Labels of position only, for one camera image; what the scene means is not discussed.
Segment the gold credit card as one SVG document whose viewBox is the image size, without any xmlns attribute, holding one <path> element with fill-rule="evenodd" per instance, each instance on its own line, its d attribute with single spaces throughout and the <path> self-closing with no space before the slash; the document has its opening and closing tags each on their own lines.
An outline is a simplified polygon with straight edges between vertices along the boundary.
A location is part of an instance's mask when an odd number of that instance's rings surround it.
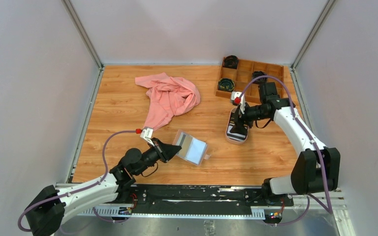
<svg viewBox="0 0 378 236">
<path fill-rule="evenodd" d="M 188 135 L 186 133 L 181 133 L 180 137 L 178 138 L 177 144 L 181 147 L 181 150 L 177 153 L 177 156 L 180 158 L 185 159 L 187 152 L 190 148 L 190 145 L 192 143 L 193 137 L 191 135 Z"/>
</svg>

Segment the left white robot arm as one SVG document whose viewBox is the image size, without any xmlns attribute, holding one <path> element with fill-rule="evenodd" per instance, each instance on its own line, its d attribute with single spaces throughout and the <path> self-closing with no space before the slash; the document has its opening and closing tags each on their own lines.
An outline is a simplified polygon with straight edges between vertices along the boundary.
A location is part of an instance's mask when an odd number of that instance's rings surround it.
<svg viewBox="0 0 378 236">
<path fill-rule="evenodd" d="M 28 231 L 34 236 L 50 236 L 62 224 L 92 207 L 114 200 L 126 203 L 135 176 L 158 161 L 167 163 L 182 149 L 157 138 L 152 141 L 154 144 L 145 152 L 129 149 L 115 167 L 98 178 L 67 188 L 44 187 L 21 215 L 28 222 Z"/>
</svg>

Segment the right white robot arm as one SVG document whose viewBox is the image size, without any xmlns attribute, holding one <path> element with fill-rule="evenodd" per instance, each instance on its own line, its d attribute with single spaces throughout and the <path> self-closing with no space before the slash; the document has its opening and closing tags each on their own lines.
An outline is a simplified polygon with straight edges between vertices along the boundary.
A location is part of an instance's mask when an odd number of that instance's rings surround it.
<svg viewBox="0 0 378 236">
<path fill-rule="evenodd" d="M 298 156 L 291 174 L 272 177 L 264 181 L 261 198 L 267 205 L 274 205 L 281 195 L 326 192 L 336 190 L 340 168 L 340 153 L 319 140 L 303 122 L 289 98 L 281 98 L 274 82 L 258 87 L 260 104 L 250 106 L 241 92 L 233 92 L 226 138 L 242 144 L 249 130 L 259 120 L 273 121 L 288 137 Z"/>
</svg>

